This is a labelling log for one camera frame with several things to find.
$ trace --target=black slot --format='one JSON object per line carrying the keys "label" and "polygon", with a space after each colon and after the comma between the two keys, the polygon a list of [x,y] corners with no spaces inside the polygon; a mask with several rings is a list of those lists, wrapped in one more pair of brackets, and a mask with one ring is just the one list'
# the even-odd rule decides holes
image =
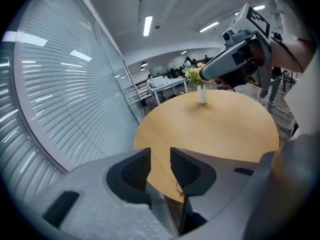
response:
{"label": "black slot", "polygon": [[248,176],[251,176],[254,173],[254,170],[243,168],[243,167],[237,167],[234,169],[234,171],[240,174],[248,175]]}
{"label": "black slot", "polygon": [[80,194],[73,191],[63,192],[46,210],[42,217],[52,226],[59,228]]}

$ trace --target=white desk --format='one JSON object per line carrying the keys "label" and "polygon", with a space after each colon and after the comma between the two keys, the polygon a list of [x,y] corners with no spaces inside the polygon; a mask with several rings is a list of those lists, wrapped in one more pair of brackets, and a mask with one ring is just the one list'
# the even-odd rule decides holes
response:
{"label": "white desk", "polygon": [[158,92],[161,92],[165,89],[168,89],[170,87],[172,87],[174,94],[176,94],[176,90],[175,90],[175,86],[183,83],[184,85],[184,90],[185,93],[188,93],[188,88],[187,88],[187,84],[186,84],[186,79],[185,78],[174,78],[174,79],[169,79],[168,83],[164,82],[164,85],[161,85],[159,87],[156,88],[149,88],[149,90],[153,93],[153,95],[155,96],[155,100],[157,102],[157,105],[160,105],[160,101],[159,101],[159,97],[157,95]]}

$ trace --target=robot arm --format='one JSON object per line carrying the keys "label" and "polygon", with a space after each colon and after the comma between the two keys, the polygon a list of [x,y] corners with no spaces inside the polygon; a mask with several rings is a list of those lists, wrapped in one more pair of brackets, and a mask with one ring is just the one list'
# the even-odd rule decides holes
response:
{"label": "robot arm", "polygon": [[[261,88],[271,85],[268,65],[272,60],[271,25],[245,4],[223,33],[225,50],[212,59],[200,72],[203,80],[220,77],[234,88],[251,83]],[[258,64],[249,44],[257,42],[263,51],[263,64]]]}

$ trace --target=person's arm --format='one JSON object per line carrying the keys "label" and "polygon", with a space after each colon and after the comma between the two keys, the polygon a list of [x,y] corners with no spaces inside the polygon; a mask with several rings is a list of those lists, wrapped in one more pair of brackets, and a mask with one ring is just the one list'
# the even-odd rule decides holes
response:
{"label": "person's arm", "polygon": [[[298,39],[293,42],[283,42],[292,55],[297,59],[304,71],[312,60],[316,48],[311,41]],[[272,61],[269,69],[279,67],[293,72],[301,73],[302,70],[294,58],[276,41],[271,40]],[[264,60],[264,54],[256,42],[250,44],[250,49],[255,60],[259,63]]]}

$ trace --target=round wooden table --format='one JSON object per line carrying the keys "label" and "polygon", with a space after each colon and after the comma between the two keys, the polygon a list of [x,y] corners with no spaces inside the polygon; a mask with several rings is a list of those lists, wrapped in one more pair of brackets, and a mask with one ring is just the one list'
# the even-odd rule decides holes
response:
{"label": "round wooden table", "polygon": [[264,153],[278,150],[279,138],[268,111],[240,93],[208,90],[207,103],[201,105],[195,91],[162,103],[139,125],[134,148],[151,148],[148,182],[167,197],[183,202],[170,169],[171,147],[258,162]]}

